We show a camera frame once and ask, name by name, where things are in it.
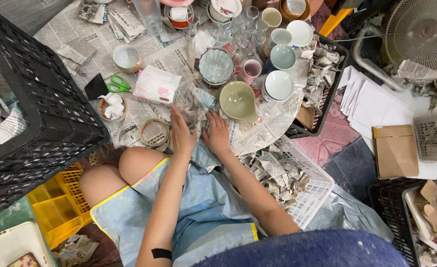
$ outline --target green ceramic bowl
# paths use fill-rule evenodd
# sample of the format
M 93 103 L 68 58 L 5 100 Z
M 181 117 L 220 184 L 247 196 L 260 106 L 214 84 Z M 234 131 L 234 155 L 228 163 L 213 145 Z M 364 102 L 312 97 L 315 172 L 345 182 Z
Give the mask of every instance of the green ceramic bowl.
M 228 116 L 255 122 L 258 119 L 255 109 L 253 89 L 244 82 L 231 82 L 223 87 L 220 93 L 220 105 Z

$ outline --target hand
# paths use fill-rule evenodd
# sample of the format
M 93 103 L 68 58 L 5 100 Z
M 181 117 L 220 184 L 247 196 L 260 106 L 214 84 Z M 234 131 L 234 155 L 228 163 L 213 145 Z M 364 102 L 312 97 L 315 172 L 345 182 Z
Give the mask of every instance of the hand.
M 174 104 L 170 105 L 171 121 L 172 121 L 172 147 L 174 156 L 186 158 L 192 157 L 195 143 L 197 142 L 197 131 L 190 131 L 187 127 L 184 118 L 180 114 L 180 110 Z
M 232 152 L 232 149 L 230 149 L 228 125 L 223 118 L 217 115 L 213 109 L 205 113 L 205 116 L 207 116 L 210 122 L 210 135 L 207 134 L 207 129 L 202 128 L 202 137 L 204 138 L 205 144 L 219 158 L 228 152 Z

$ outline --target fan grille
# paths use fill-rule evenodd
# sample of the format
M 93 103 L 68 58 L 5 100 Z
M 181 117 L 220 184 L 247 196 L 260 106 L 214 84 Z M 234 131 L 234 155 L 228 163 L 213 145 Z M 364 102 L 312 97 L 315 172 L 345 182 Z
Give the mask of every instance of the fan grille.
M 388 22 L 385 46 L 395 66 L 408 59 L 437 70 L 437 0 L 402 0 Z

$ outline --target black plastic crate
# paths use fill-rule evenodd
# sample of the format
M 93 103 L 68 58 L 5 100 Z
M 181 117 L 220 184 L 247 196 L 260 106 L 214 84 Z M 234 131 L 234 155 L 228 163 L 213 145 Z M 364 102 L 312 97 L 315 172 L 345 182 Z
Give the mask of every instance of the black plastic crate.
M 0 15 L 0 83 L 30 126 L 0 145 L 0 211 L 106 142 L 100 117 L 60 58 Z
M 394 234 L 393 245 L 407 259 L 411 266 L 419 267 L 420 261 L 410 222 L 411 213 L 405 201 L 405 194 L 420 190 L 427 180 L 397 178 L 370 185 L 370 203 L 377 214 Z
M 324 45 L 335 45 L 336 46 L 336 52 L 338 52 L 341 56 L 345 56 L 345 59 L 343 62 L 339 64 L 340 72 L 336 73 L 334 84 L 331 88 L 324 89 L 322 93 L 322 101 L 324 102 L 323 105 L 319 107 L 319 110 L 322 112 L 322 116 L 317 114 L 314 117 L 314 123 L 312 129 L 307 129 L 303 124 L 299 122 L 298 119 L 294 119 L 293 123 L 289 126 L 288 130 L 285 132 L 286 136 L 289 138 L 300 138 L 300 137 L 307 137 L 307 136 L 318 136 L 319 133 L 322 130 L 322 127 L 324 126 L 324 121 L 326 120 L 327 113 L 329 112 L 329 109 L 331 108 L 331 104 L 334 100 L 334 95 L 336 93 L 336 90 L 338 89 L 337 86 L 339 85 L 340 78 L 342 77 L 342 73 L 347 67 L 347 60 L 349 59 L 349 51 L 344 48 L 342 45 L 338 45 L 337 43 L 329 40 L 328 38 L 320 35 L 319 33 L 314 33 L 319 35 L 319 42 Z

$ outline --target pink mug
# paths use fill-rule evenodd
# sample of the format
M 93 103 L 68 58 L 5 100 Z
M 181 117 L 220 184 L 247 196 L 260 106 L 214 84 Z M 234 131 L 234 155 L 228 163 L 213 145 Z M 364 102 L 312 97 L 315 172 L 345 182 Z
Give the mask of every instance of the pink mug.
M 261 64 L 254 60 L 249 59 L 243 64 L 243 69 L 240 71 L 239 79 L 248 85 L 251 85 L 253 80 L 255 80 L 261 73 Z

